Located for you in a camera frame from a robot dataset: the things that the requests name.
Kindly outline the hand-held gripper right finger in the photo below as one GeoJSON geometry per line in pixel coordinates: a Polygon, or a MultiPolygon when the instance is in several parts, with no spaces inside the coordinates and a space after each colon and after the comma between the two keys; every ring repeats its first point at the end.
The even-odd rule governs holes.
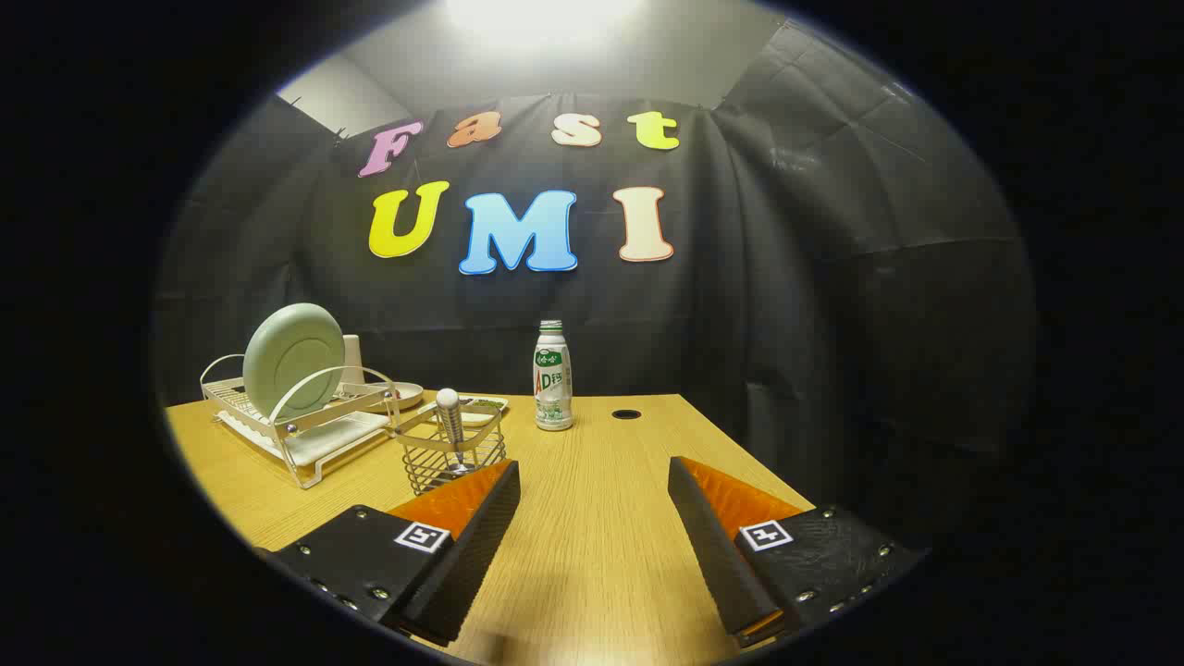
{"type": "Polygon", "coordinates": [[[690,457],[670,459],[668,493],[740,648],[831,623],[925,561],[851,511],[802,510],[690,457]]]}

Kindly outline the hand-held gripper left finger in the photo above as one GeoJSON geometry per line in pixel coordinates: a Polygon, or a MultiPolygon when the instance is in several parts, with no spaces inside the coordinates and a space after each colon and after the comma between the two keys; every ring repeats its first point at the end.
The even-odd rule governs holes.
{"type": "Polygon", "coordinates": [[[352,614],[444,648],[461,635],[520,493],[519,463],[503,460],[394,510],[350,506],[287,547],[256,552],[352,614]]]}

